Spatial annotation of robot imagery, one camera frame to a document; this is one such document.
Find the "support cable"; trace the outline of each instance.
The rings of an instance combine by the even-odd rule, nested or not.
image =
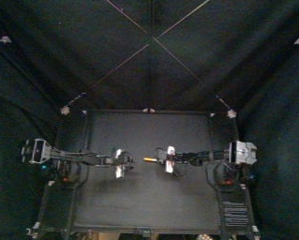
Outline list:
[[[106,0],[110,5],[123,14],[123,16],[134,23],[134,25],[147,34],[150,35],[151,39],[154,40],[154,42],[157,42],[157,44],[165,49],[165,51],[170,54],[170,56],[174,58],[174,60],[179,63],[179,65],[186,69],[186,71],[191,74],[191,76],[194,77],[195,80],[198,80],[201,83],[203,83],[202,79],[194,74],[194,72],[190,70],[190,68],[185,65],[185,63],[179,60],[179,58],[173,54],[173,52],[167,49],[167,47],[162,44],[162,42],[158,40],[179,23],[183,22],[183,20],[194,13],[197,12],[197,10],[210,1],[205,1],[158,37],[154,37],[151,34],[151,21],[153,19],[150,19],[150,32],[137,23],[137,21],[125,13],[125,11],[111,2],[111,0]],[[147,44],[110,73],[107,73],[107,75],[99,80],[96,81],[96,83],[64,106],[63,109],[68,108],[68,106],[82,97],[87,94],[87,92],[94,88],[94,86],[100,83],[110,75],[113,72],[117,71],[118,68],[121,68],[130,60],[131,58],[141,53],[150,44]],[[231,110],[230,105],[227,104],[227,102],[217,95],[214,94],[217,99],[221,101],[221,103],[226,106],[226,108],[229,110]]]

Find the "metal frame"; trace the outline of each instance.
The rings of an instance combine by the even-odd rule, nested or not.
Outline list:
[[[113,110],[95,110],[95,112],[98,113],[142,113],[146,114],[146,112],[141,112],[141,111],[113,111]],[[174,111],[167,111],[167,112],[158,112],[158,113],[166,113],[166,114],[206,114],[205,112],[174,112]],[[209,129],[210,129],[210,151],[213,151],[213,118],[211,115],[207,114],[207,118],[209,118]],[[239,140],[238,137],[238,129],[237,129],[237,124],[235,124],[235,119],[230,120],[234,124],[233,126],[233,138],[234,140]],[[83,136],[83,141],[82,144],[84,145],[84,148],[88,148],[88,141],[90,141],[90,112],[88,112],[88,116],[87,116],[87,120],[84,123],[84,136]],[[251,212],[251,202],[250,202],[250,191],[249,188],[246,187],[243,190],[243,195],[245,195],[245,204],[246,207],[249,209],[249,226],[246,229],[242,230],[242,228],[239,230],[234,230],[226,227],[226,218],[225,218],[225,205],[223,205],[223,201],[227,200],[229,196],[226,196],[226,193],[222,193],[219,191],[219,189],[217,189],[217,187],[214,187],[217,190],[217,198],[218,198],[218,206],[219,206],[219,230],[218,231],[211,231],[211,230],[169,230],[169,229],[155,229],[154,232],[155,233],[179,233],[179,234],[211,234],[211,235],[221,235],[223,240],[229,240],[233,234],[239,234],[239,235],[245,235],[249,239],[254,239],[254,231],[253,231],[253,226],[254,226],[254,218],[253,218],[253,212]],[[75,211],[76,211],[76,197],[78,197],[78,193],[79,193],[79,187],[75,188],[71,191],[71,200],[70,200],[70,211],[68,211],[68,218],[67,218],[67,225],[64,229],[55,229],[50,226],[47,226],[47,228],[42,228],[38,230],[39,232],[39,238],[43,236],[44,233],[47,232],[60,232],[64,239],[70,240],[70,234],[71,233],[87,233],[87,232],[111,232],[111,233],[137,233],[137,234],[149,234],[153,233],[153,230],[150,228],[146,227],[139,227],[139,228],[134,228],[131,226],[115,226],[115,227],[74,227],[72,223],[74,223],[74,218],[75,218]],[[51,187],[48,185],[46,185],[46,192],[44,192],[44,198],[43,198],[43,203],[42,203],[42,207],[40,207],[40,213],[39,213],[39,219],[38,222],[43,222],[44,219],[44,215],[46,215],[46,210],[47,210],[47,204],[48,204],[48,199],[50,199],[50,194],[51,194]]]

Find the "black fabric backdrop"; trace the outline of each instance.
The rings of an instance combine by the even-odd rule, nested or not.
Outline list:
[[[159,37],[203,1],[113,3]],[[109,1],[0,1],[2,36],[12,44],[0,43],[0,234],[28,227],[18,219],[36,211],[19,207],[34,199],[19,194],[30,190],[16,144],[52,142],[59,108],[98,83],[72,108],[223,111],[215,93],[242,110],[245,140],[259,148],[259,227],[272,239],[299,239],[299,0],[197,9],[159,38],[195,77]]]

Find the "black tent wall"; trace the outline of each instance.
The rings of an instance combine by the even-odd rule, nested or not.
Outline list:
[[[47,97],[12,60],[0,53],[0,239],[28,239],[42,201],[44,179],[22,164],[26,139],[55,141],[59,116]]]
[[[0,24],[0,37],[7,34]],[[272,40],[280,41],[277,35]],[[36,137],[54,143],[60,118],[52,102],[63,102],[46,84],[58,80],[42,82],[44,75],[18,47],[16,40],[0,45],[0,239],[7,240],[27,239],[42,195],[38,170],[20,162],[20,143]],[[299,239],[299,46],[284,60],[270,68],[241,112],[243,139],[259,149],[253,199],[263,239]]]
[[[258,146],[254,210],[265,239],[299,239],[299,48],[241,114]]]

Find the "black curtain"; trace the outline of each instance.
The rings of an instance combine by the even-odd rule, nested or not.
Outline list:
[[[42,201],[44,179],[22,163],[26,139],[54,143],[59,113],[22,53],[0,44],[0,239],[28,239]]]
[[[241,114],[258,146],[251,190],[262,239],[299,239],[299,46]]]

